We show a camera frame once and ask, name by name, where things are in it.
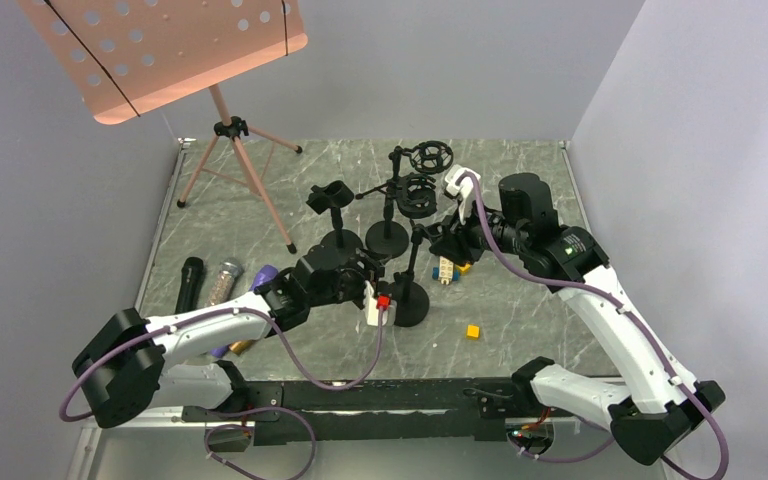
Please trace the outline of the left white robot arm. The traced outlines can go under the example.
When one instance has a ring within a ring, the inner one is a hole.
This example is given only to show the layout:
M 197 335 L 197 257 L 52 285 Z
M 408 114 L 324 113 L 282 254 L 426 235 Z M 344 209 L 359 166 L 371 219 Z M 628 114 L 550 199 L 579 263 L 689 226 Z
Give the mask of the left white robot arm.
M 232 340 L 262 340 L 302 325 L 312 309 L 347 302 L 364 307 L 385 273 L 387 256 L 359 248 L 341 259 L 316 245 L 295 266 L 223 303 L 167 316 L 115 314 L 73 360 L 75 385 L 101 428 L 123 425 L 144 411 L 195 407 L 232 420 L 255 406 L 254 393 L 230 361 L 191 359 Z

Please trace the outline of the gold microphone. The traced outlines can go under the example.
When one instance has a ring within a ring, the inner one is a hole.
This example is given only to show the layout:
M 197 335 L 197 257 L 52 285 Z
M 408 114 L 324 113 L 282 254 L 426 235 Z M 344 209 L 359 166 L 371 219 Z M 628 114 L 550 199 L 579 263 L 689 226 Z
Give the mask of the gold microphone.
M 251 346 L 253 346 L 256 343 L 255 340 L 243 340 L 243 341 L 237 341 L 232 343 L 228 349 L 231 353 L 235 355 L 241 355 L 244 353 L 247 349 L 249 349 Z

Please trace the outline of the black microphone with orange end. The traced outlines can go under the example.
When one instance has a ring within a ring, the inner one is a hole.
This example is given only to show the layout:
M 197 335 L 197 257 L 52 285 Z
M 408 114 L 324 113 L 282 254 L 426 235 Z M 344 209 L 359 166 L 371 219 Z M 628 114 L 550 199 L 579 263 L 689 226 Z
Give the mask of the black microphone with orange end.
M 176 299 L 175 314 L 193 311 L 197 308 L 198 296 L 205 277 L 204 261 L 199 257 L 188 257 L 181 267 L 181 279 Z

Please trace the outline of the purple microphone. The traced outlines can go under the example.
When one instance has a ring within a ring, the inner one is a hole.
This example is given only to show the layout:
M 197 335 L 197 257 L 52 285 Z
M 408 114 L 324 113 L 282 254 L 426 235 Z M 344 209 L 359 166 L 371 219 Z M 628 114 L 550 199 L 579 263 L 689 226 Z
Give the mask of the purple microphone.
M 255 274 L 254 279 L 249 286 L 249 291 L 254 291 L 260 285 L 272 280 L 277 274 L 278 270 L 274 266 L 268 264 L 262 266 Z M 228 349 L 230 345 L 231 344 L 215 348 L 210 351 L 210 355 L 220 359 L 230 352 Z

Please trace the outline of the purple mic black stand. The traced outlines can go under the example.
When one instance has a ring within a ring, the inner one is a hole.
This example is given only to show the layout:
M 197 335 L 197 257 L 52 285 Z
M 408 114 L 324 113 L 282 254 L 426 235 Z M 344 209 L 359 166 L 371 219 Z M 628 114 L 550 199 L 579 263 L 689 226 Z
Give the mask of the purple mic black stand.
M 374 223 L 366 232 L 366 249 L 376 256 L 397 258 L 409 245 L 405 227 L 394 221 L 395 208 L 407 219 L 419 220 L 437 211 L 436 180 L 427 174 L 411 173 L 396 180 L 389 179 L 375 188 L 385 195 L 383 219 Z

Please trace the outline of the black round-base desk mic stand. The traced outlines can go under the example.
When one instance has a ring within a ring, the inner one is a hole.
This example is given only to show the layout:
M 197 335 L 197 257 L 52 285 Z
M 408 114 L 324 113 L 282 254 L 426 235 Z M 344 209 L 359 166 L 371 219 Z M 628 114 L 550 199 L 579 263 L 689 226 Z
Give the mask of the black round-base desk mic stand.
M 319 245 L 332 248 L 342 260 L 348 259 L 363 246 L 360 237 L 344 228 L 342 209 L 355 199 L 355 194 L 342 181 L 335 180 L 326 186 L 313 185 L 306 204 L 317 214 L 328 211 L 332 230 L 318 242 Z

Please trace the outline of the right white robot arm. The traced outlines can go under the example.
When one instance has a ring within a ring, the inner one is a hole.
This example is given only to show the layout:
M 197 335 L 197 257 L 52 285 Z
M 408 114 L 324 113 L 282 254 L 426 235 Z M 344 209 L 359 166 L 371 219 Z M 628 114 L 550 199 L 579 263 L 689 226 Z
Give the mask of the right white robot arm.
M 491 252 L 519 278 L 545 286 L 584 322 L 616 367 L 613 385 L 538 357 L 512 374 L 511 398 L 524 415 L 557 408 L 607 430 L 631 459 L 651 465 L 701 424 L 725 395 L 664 346 L 633 305 L 608 255 L 590 232 L 559 220 L 550 187 L 533 173 L 498 184 L 500 206 L 484 204 L 479 175 L 454 167 L 444 190 L 457 203 L 430 250 L 457 265 Z

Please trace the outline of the rhinestone silver microphone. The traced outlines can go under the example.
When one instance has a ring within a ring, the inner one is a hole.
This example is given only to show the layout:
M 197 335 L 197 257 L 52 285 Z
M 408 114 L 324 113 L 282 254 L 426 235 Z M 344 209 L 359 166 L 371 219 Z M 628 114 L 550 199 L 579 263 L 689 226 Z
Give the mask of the rhinestone silver microphone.
M 235 258 L 227 258 L 219 264 L 217 276 L 209 291 L 206 306 L 212 307 L 224 303 L 230 298 L 236 280 L 242 275 L 244 267 Z

